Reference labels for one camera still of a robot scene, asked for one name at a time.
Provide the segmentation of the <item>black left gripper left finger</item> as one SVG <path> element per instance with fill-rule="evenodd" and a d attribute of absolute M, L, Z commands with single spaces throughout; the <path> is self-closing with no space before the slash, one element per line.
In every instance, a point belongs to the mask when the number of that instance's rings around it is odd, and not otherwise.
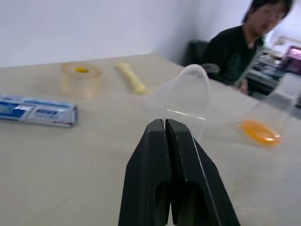
<path fill-rule="evenodd" d="M 163 122 L 146 126 L 127 163 L 118 226 L 166 226 L 171 167 Z"/>

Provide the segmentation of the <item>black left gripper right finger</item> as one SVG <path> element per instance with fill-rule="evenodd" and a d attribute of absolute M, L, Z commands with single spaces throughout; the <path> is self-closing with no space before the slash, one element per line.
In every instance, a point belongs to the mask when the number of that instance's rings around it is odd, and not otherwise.
<path fill-rule="evenodd" d="M 188 127 L 166 120 L 176 226 L 240 226 L 215 163 Z"/>

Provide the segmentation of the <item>clear plastic cup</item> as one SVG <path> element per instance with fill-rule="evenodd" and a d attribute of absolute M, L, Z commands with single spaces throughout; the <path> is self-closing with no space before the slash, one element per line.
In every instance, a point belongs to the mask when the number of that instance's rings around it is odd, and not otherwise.
<path fill-rule="evenodd" d="M 206 127 L 209 102 L 207 73 L 202 66 L 193 64 L 151 92 L 149 112 L 153 119 L 172 119 L 185 124 L 198 141 Z"/>

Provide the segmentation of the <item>clear flask with orange liquid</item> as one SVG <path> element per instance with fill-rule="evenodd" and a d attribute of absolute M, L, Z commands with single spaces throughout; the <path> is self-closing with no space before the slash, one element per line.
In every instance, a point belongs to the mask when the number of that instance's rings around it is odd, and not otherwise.
<path fill-rule="evenodd" d="M 241 131 L 259 145 L 279 145 L 300 95 L 301 75 L 286 73 L 277 87 L 241 120 Z"/>

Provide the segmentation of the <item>pale yellow tube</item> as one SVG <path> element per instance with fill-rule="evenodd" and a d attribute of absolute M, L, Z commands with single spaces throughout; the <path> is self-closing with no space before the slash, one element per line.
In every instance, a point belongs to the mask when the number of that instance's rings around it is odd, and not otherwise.
<path fill-rule="evenodd" d="M 127 79 L 131 92 L 136 95 L 145 95 L 150 92 L 142 82 L 142 80 L 136 75 L 132 67 L 128 63 L 117 63 L 116 68 Z"/>

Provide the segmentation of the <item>clear tape roll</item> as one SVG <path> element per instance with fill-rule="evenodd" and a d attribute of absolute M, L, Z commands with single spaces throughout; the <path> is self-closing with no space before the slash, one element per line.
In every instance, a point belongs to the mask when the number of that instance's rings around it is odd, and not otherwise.
<path fill-rule="evenodd" d="M 83 62 L 67 62 L 60 66 L 61 90 L 72 97 L 90 98 L 101 90 L 102 71 Z"/>

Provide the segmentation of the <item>black chair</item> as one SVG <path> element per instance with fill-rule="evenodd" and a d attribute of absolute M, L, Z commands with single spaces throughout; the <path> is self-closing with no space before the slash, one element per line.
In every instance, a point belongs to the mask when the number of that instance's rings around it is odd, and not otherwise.
<path fill-rule="evenodd" d="M 199 64 L 208 43 L 209 42 L 202 40 L 190 41 L 185 48 L 181 59 L 181 65 L 188 66 L 191 64 Z"/>

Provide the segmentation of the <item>blue and white toothpaste box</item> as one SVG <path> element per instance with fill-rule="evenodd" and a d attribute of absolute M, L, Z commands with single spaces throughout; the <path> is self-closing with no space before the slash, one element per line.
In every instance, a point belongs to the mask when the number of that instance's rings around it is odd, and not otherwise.
<path fill-rule="evenodd" d="M 0 93 L 0 120 L 73 127 L 78 108 L 74 103 Z"/>

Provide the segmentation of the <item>person in dark shirt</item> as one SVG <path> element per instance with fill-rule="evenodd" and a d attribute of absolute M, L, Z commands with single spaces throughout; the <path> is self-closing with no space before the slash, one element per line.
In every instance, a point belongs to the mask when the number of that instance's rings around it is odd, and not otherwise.
<path fill-rule="evenodd" d="M 294 0 L 253 0 L 242 24 L 218 33 L 200 59 L 207 76 L 248 93 L 244 72 L 262 50 L 263 37 L 291 11 Z"/>

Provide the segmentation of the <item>cluttered background desk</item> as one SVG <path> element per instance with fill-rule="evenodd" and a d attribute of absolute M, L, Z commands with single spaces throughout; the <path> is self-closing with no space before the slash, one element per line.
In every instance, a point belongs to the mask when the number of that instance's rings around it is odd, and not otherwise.
<path fill-rule="evenodd" d="M 259 54 L 246 75 L 248 95 L 258 99 L 268 95 L 286 73 L 301 76 L 301 38 L 279 36 Z"/>

